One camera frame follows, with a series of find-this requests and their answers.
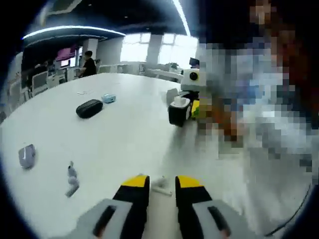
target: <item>potted plant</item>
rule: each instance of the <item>potted plant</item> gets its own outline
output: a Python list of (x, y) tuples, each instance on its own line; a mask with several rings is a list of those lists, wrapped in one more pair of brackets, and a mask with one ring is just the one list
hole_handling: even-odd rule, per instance
[(177, 71), (178, 66), (179, 66), (179, 65), (178, 65), (177, 63), (171, 62), (171, 63), (170, 63), (170, 70), (171, 70), (171, 71)]

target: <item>pixelated area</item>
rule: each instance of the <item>pixelated area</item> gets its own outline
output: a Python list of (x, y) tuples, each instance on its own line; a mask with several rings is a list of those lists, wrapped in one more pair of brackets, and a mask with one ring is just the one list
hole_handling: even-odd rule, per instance
[(268, 1), (250, 7), (250, 20), (264, 36), (253, 37), (245, 47), (203, 45), (200, 72), (206, 75), (208, 92), (200, 95), (198, 127), (206, 133), (217, 128), (223, 138), (219, 144), (230, 141), (232, 147), (265, 150), (263, 160), (289, 158), (288, 167), (296, 161), (317, 184), (318, 133), (312, 130), (307, 99), (299, 90), (308, 75), (307, 57), (294, 29)]

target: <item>ceiling light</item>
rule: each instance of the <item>ceiling light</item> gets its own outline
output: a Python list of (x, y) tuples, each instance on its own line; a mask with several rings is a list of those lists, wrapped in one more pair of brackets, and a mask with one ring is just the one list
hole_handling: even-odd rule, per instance
[(105, 31), (105, 32), (109, 32), (109, 33), (115, 33), (115, 34), (119, 34), (122, 36), (126, 36), (126, 34), (118, 32), (118, 31), (108, 30), (108, 29), (94, 27), (94, 26), (55, 26), (55, 27), (49, 27), (49, 28), (45, 28), (45, 29), (41, 29), (39, 31), (29, 33), (28, 35), (25, 35), (22, 38), (22, 40), (26, 39), (27, 37), (38, 35), (40, 33), (44, 33), (47, 31), (55, 31), (55, 30), (61, 30), (61, 29), (91, 29), (91, 30)]
[(188, 24), (187, 24), (187, 21), (186, 21), (186, 17), (185, 17), (185, 14), (183, 12), (183, 8), (181, 7), (180, 3), (179, 3), (179, 0), (173, 0), (174, 2), (174, 5), (177, 9), (177, 12), (181, 18), (181, 21), (183, 22), (183, 25), (184, 25), (184, 28), (185, 28), (185, 31), (186, 31), (186, 35), (187, 36), (190, 36), (190, 31), (189, 31), (189, 27), (188, 27)]

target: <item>computer mouse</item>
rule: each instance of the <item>computer mouse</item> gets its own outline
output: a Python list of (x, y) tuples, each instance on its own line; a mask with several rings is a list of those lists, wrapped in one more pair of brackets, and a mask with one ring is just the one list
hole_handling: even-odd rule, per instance
[(35, 163), (35, 147), (30, 144), (19, 150), (19, 161), (22, 168), (32, 168)]

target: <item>blue object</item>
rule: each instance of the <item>blue object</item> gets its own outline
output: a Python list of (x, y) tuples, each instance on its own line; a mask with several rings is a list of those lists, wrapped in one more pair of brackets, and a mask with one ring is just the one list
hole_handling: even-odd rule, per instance
[(102, 101), (107, 104), (114, 102), (115, 99), (116, 99), (116, 96), (112, 94), (105, 94), (102, 96)]

